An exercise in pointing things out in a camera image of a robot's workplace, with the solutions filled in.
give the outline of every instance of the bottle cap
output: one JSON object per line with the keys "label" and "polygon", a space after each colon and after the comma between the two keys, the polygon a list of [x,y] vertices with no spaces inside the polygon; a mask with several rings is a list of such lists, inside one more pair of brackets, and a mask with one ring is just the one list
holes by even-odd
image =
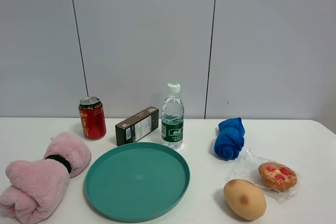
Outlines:
{"label": "bottle cap", "polygon": [[179,93],[180,88],[181,86],[176,82],[168,83],[169,93]]}

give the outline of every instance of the rolled towel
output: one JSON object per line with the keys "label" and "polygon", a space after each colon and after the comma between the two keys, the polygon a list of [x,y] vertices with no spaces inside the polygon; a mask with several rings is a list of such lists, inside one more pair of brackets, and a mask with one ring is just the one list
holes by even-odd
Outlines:
{"label": "rolled towel", "polygon": [[70,177],[81,173],[90,161],[90,149],[80,138],[68,132],[58,134],[44,159],[7,166],[12,185],[0,195],[0,210],[23,224],[45,220],[64,198]]}
{"label": "rolled towel", "polygon": [[215,142],[215,153],[224,158],[235,160],[244,146],[245,129],[241,118],[222,121]]}

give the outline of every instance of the blue towel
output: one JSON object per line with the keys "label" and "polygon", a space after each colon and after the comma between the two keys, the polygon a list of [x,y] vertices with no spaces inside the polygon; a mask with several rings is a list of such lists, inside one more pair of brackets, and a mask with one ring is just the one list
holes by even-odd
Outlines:
{"label": "blue towel", "polygon": [[215,153],[224,158],[235,160],[244,146],[245,129],[241,118],[222,121],[215,142]]}

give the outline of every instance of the plastic bottle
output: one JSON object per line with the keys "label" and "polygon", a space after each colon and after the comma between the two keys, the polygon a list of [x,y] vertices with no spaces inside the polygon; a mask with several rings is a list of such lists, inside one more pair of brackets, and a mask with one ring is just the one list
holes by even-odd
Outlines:
{"label": "plastic bottle", "polygon": [[183,148],[184,105],[180,97],[180,84],[168,84],[168,93],[162,106],[162,144],[174,150]]}

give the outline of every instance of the small box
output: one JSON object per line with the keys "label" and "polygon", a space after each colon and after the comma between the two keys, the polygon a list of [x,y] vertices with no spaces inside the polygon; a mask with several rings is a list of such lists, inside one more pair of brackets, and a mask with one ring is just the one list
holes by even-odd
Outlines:
{"label": "small box", "polygon": [[148,107],[115,126],[117,146],[135,143],[159,127],[159,110]]}

